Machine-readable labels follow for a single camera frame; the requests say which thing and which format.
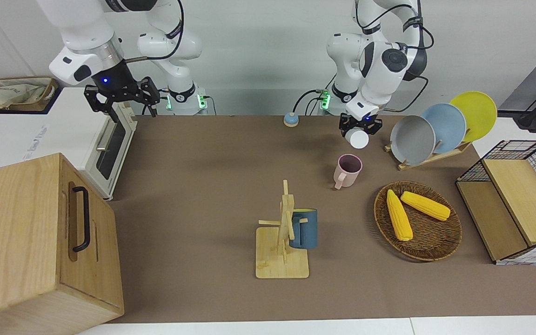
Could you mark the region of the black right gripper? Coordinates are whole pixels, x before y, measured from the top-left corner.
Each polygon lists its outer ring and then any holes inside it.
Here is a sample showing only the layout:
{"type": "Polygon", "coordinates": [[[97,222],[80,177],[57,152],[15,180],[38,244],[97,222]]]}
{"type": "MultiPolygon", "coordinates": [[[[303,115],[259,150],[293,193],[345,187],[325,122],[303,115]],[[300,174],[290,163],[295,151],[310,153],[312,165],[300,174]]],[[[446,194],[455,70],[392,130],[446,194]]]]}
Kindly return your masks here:
{"type": "Polygon", "coordinates": [[[109,113],[109,106],[101,102],[98,95],[112,98],[114,101],[137,101],[146,106],[152,117],[157,117],[157,104],[161,100],[160,92],[151,78],[136,82],[129,70],[126,60],[121,60],[112,68],[94,74],[95,86],[85,86],[84,96],[93,112],[109,113]]]}

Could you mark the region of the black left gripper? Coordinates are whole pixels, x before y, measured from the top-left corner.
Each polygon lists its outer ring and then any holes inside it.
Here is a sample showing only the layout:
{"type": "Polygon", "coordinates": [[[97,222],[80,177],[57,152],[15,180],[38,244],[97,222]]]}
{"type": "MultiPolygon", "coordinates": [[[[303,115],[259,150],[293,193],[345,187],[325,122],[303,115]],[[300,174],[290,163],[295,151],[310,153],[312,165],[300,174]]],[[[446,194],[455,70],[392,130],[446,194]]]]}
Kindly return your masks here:
{"type": "Polygon", "coordinates": [[[351,129],[359,128],[367,134],[375,135],[382,128],[381,119],[377,119],[378,115],[370,116],[370,114],[357,120],[355,117],[347,113],[340,115],[340,132],[341,136],[345,136],[351,129]]]}

